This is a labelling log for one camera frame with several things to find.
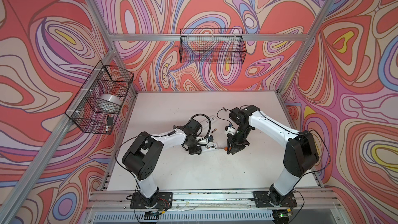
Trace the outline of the orange handled screwdriver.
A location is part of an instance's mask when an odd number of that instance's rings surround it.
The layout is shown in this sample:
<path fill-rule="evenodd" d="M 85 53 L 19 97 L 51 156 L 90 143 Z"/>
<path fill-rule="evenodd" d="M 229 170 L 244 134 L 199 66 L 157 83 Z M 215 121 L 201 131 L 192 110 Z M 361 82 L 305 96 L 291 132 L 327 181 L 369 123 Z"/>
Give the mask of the orange handled screwdriver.
<path fill-rule="evenodd" d="M 217 147 L 216 149 L 221 149 L 221 150 L 225 150 L 225 151 L 227 151 L 227 150 L 228 150 L 228 148 L 227 148 L 227 147 Z"/>

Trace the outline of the silver tape roll in basket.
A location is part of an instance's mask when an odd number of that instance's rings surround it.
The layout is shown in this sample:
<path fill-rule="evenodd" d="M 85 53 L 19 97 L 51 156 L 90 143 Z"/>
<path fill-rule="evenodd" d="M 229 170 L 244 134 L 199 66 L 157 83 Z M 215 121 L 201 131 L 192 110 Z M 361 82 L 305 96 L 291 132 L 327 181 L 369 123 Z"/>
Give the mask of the silver tape roll in basket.
<path fill-rule="evenodd" d="M 98 108 L 105 113 L 118 113 L 121 105 L 121 100 L 112 94 L 101 95 L 97 102 Z"/>

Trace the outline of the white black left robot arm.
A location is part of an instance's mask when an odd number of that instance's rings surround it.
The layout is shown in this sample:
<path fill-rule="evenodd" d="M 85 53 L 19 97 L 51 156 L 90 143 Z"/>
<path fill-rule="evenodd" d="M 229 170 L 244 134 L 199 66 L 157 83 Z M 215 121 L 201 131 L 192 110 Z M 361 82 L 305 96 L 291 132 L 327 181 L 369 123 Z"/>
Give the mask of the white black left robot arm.
<path fill-rule="evenodd" d="M 122 163 L 134 175 L 140 194 L 150 199 L 158 193 L 152 172 L 164 149 L 182 145 L 191 155 L 199 155 L 202 149 L 198 145 L 200 122 L 190 119 L 186 125 L 174 127 L 162 134 L 142 132 L 124 154 Z"/>

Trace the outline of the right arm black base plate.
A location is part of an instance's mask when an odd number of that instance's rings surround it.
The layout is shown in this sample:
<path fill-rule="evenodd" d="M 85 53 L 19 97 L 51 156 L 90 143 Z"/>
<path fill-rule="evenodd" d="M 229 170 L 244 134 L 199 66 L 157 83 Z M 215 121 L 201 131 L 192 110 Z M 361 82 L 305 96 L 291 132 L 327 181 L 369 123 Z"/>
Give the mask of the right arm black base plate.
<path fill-rule="evenodd" d="M 253 198 L 256 207 L 261 208 L 295 208 L 297 207 L 297 202 L 293 191 L 289 192 L 287 195 L 282 196 L 277 191 L 254 191 Z"/>

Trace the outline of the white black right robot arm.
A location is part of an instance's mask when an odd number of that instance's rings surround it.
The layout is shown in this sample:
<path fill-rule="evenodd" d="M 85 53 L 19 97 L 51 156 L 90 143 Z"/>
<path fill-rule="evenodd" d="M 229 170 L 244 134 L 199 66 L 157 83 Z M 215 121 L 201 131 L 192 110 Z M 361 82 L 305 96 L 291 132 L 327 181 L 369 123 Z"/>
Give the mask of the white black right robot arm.
<path fill-rule="evenodd" d="M 292 193 L 304 174 L 319 161 L 314 137 L 309 131 L 289 128 L 254 105 L 232 109 L 229 119 L 238 127 L 226 127 L 228 155 L 234 155 L 249 145 L 247 138 L 252 130 L 262 131 L 285 149 L 284 169 L 269 188 L 268 195 L 274 202 L 281 201 Z"/>

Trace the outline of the aluminium frame rails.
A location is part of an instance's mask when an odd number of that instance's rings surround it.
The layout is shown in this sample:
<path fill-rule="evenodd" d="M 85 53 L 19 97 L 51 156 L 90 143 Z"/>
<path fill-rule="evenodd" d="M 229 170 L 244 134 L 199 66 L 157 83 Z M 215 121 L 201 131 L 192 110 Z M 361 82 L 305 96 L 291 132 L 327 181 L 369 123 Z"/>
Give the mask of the aluminium frame rails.
<path fill-rule="evenodd" d="M 304 34 L 325 0 L 96 0 L 111 34 Z M 108 45 L 85 0 L 1 0 L 1 199 Z"/>

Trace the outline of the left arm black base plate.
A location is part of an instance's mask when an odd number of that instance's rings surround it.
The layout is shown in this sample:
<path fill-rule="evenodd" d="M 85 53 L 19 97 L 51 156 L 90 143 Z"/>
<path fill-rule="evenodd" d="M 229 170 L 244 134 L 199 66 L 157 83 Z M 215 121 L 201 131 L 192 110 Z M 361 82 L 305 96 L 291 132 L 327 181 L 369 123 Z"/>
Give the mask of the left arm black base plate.
<path fill-rule="evenodd" d="M 145 198 L 140 192 L 127 197 L 130 209 L 169 209 L 172 207 L 173 193 L 170 191 L 156 192 L 151 198 Z"/>

